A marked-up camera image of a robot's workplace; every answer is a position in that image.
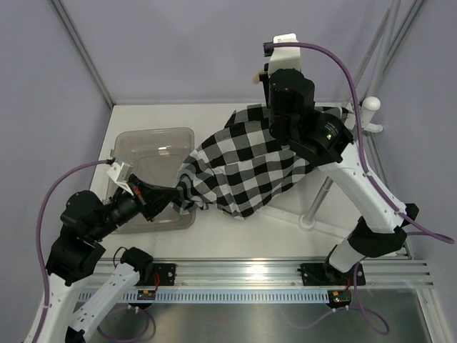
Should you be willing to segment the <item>beige wooden hanger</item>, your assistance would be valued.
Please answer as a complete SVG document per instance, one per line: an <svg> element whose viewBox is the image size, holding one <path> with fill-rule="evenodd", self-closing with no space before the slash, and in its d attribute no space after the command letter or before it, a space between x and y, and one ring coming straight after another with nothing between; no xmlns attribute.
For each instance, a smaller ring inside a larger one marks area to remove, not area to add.
<svg viewBox="0 0 457 343"><path fill-rule="evenodd" d="M263 75L264 71L263 69L259 70L256 74L254 74L252 78L252 83L253 84L259 84L261 82L261 76Z"/></svg>

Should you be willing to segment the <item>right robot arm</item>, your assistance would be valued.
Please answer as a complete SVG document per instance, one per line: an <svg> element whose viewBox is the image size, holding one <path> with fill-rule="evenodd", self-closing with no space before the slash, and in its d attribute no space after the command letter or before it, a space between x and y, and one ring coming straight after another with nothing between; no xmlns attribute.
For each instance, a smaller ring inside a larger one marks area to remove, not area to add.
<svg viewBox="0 0 457 343"><path fill-rule="evenodd" d="M263 71L259 80L271 136L334 181L361 213L353 231L323 265L307 274L329 284L344 283L361 260L398 251L407 237L403 216L416 216L418 207L397 200L361 161L361 143L339 117L316 109L315 85L299 70Z"/></svg>

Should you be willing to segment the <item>black white checkered shirt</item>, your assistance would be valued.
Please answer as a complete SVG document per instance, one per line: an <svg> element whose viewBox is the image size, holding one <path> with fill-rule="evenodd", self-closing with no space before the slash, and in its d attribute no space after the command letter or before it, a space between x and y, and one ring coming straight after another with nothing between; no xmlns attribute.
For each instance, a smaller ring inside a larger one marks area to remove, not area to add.
<svg viewBox="0 0 457 343"><path fill-rule="evenodd" d="M309 163L270 135L268 109L260 104L234 111L223 129L183 161L177 174L179 214L214 205L247 219L287 192L311 171Z"/></svg>

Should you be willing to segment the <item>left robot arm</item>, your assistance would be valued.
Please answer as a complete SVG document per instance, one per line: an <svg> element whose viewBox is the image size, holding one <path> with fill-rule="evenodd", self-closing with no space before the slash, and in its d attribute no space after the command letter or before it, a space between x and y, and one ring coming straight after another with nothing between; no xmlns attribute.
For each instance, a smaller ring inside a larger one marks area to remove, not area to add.
<svg viewBox="0 0 457 343"><path fill-rule="evenodd" d="M142 182L135 175L107 204L91 191L73 194L61 214L61 233L44 266L44 298L26 342L88 342L105 316L133 286L174 285L170 264L154 265L154 258L128 248L108 280L79 309L81 291L104 255L103 238L137 215L153 221L179 191Z"/></svg>

